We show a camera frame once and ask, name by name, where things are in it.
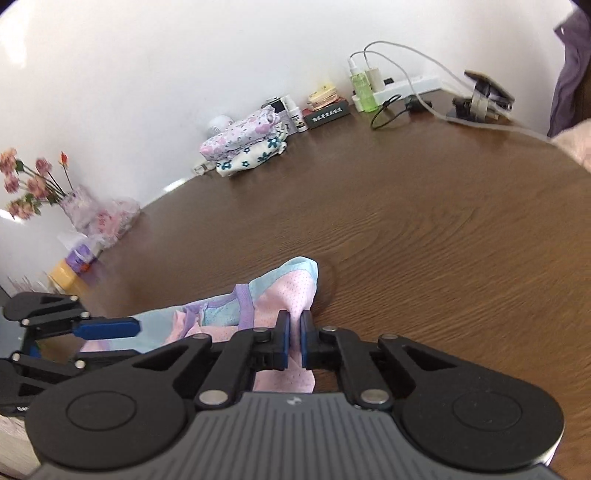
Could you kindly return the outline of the pink blue mesh garment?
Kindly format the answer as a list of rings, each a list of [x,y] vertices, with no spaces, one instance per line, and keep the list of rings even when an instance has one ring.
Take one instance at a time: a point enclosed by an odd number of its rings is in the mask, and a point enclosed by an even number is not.
[[[185,305],[138,313],[140,332],[128,338],[90,340],[83,352],[135,350],[146,353],[197,333],[214,342],[228,341],[239,330],[276,325],[280,311],[290,313],[290,347],[287,369],[261,371],[253,389],[279,393],[311,393],[315,375],[301,366],[301,313],[311,309],[318,286],[318,263],[295,257],[229,293]]]

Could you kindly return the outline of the purple tissue pack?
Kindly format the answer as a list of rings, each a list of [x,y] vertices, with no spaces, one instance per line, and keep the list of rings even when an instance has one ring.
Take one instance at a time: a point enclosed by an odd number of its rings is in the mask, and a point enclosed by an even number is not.
[[[98,247],[82,242],[68,253],[65,263],[75,274],[80,275],[90,268],[99,254]]]

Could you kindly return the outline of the red-print plastic bag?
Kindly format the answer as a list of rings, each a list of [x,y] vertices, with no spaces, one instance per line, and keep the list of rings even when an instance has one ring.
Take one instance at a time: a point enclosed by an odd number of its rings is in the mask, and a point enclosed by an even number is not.
[[[98,240],[104,249],[111,248],[134,225],[140,213],[134,200],[111,200],[93,215],[83,233]]]

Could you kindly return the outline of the flower vase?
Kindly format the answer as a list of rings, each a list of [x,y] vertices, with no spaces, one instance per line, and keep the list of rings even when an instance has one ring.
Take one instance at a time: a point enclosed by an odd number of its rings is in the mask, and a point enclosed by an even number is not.
[[[75,230],[83,232],[101,210],[99,202],[84,187],[75,187],[69,175],[69,157],[61,151],[58,166],[66,181],[62,186],[45,157],[27,165],[14,148],[1,152],[1,180],[13,198],[6,212],[13,220],[26,221],[40,216],[44,206],[60,207]]]

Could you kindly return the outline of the white blue-flower folded cloth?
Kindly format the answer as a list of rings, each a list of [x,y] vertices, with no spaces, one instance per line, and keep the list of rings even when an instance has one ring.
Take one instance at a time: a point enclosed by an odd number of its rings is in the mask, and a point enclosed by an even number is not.
[[[256,169],[287,149],[287,134],[277,134],[252,146],[245,147],[235,157],[217,162],[215,171],[221,177],[230,177],[240,172]]]

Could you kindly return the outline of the dark box with text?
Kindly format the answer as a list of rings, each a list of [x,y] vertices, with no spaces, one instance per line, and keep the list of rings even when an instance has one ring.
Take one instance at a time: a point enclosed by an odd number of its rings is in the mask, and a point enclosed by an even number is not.
[[[307,124],[308,129],[324,126],[346,115],[349,115],[349,103],[345,99],[335,101],[317,111],[311,109],[303,111],[304,123]]]

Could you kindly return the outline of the small white bottle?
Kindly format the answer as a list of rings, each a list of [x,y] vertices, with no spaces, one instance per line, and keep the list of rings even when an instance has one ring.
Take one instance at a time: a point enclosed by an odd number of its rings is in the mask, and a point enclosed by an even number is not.
[[[293,98],[291,98],[290,95],[284,95],[281,100],[283,100],[283,105],[286,106],[287,113],[290,115],[290,119],[294,123],[294,127],[297,131],[308,131],[308,125],[304,121],[303,112],[301,112],[300,107],[297,106],[297,103],[294,102]]]

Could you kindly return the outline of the purple floral folded cloth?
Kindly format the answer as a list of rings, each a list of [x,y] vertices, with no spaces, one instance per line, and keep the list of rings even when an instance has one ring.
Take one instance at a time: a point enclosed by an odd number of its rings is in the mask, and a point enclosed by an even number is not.
[[[246,147],[276,133],[280,123],[280,116],[276,114],[273,107],[264,107],[205,140],[199,152],[211,162],[231,159]]]

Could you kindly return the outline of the white round speaker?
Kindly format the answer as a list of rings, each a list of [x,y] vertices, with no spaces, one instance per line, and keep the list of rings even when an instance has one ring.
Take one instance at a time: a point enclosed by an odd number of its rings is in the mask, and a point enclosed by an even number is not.
[[[207,124],[206,137],[211,138],[235,123],[228,115],[218,115]]]

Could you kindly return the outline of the stack of snack packets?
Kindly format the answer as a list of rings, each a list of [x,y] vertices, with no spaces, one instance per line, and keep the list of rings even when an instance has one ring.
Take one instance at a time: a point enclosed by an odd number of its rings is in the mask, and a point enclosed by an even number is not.
[[[338,89],[329,82],[308,95],[307,107],[311,111],[320,111],[341,100],[342,96],[339,95]]]

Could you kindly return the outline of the green spray bottle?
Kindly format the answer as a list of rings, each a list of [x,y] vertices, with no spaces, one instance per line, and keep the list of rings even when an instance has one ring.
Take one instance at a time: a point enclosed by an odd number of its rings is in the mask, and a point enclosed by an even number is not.
[[[370,86],[370,80],[367,77],[366,72],[356,66],[356,63],[353,62],[353,60],[349,60],[349,75],[351,75],[353,90],[356,92],[356,97],[359,98],[359,104],[361,105],[363,112],[376,112],[379,109],[379,106],[374,98],[374,92],[372,86]]]

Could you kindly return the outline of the white power strip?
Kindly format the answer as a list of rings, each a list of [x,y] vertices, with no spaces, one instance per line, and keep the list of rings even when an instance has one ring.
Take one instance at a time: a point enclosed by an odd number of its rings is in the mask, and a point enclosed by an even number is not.
[[[400,95],[402,99],[413,95],[429,93],[443,88],[442,80],[438,76],[420,76],[412,78],[412,85],[408,80],[394,80],[391,77],[384,79],[384,88],[374,93],[374,98],[379,106],[391,99],[394,95]]]

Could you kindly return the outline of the purple jacket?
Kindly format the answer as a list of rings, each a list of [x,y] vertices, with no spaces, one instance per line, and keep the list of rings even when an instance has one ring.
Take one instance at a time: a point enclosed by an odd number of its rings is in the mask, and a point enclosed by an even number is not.
[[[564,47],[564,64],[556,81],[547,135],[555,137],[576,123],[576,93],[590,66],[590,16],[576,6],[554,29]]]

